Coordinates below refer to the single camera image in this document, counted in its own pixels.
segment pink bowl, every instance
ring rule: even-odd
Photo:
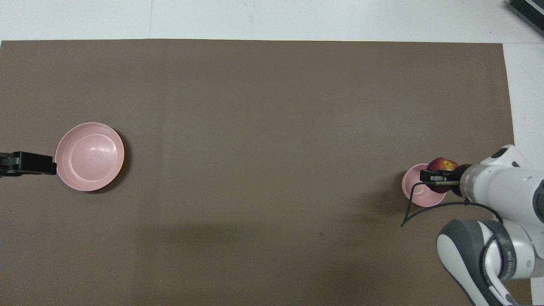
[[[89,122],[71,129],[55,153],[57,173],[68,186],[93,191],[109,184],[123,165],[121,137],[109,126]]]
[[[427,168],[427,165],[428,164],[417,164],[410,168],[410,170],[408,170],[404,174],[402,187],[404,195],[407,198],[410,198],[410,191],[412,190],[412,186],[416,183],[421,182],[419,180],[419,171],[425,170]],[[412,202],[421,207],[430,207],[440,203],[445,196],[446,194],[436,193],[429,189],[429,187],[427,187],[426,185],[418,185],[413,190]]]

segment white floor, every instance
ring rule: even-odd
[[[502,0],[0,0],[0,41],[146,38],[503,43],[516,145],[544,169],[544,36]]]

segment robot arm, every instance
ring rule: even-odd
[[[473,305],[515,305],[502,281],[533,274],[535,253],[516,223],[504,219],[452,220],[438,235],[437,250],[448,272]]]
[[[502,223],[452,220],[438,235],[437,250],[473,305],[517,304],[502,281],[544,275],[544,172],[506,145],[479,164],[423,170],[421,180],[452,185],[468,203],[500,215]]]

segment red apple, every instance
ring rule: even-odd
[[[427,165],[427,170],[430,171],[438,171],[438,170],[445,170],[445,171],[453,171],[455,168],[457,168],[459,165],[447,158],[439,157],[432,160]],[[446,193],[451,190],[450,186],[429,186],[429,188],[436,192],[436,193]]]

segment brown table surface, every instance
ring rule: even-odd
[[[3,41],[0,93],[4,152],[126,146],[97,192],[0,180],[2,305],[466,305],[435,238],[490,214],[400,228],[401,177],[514,141],[497,44]]]

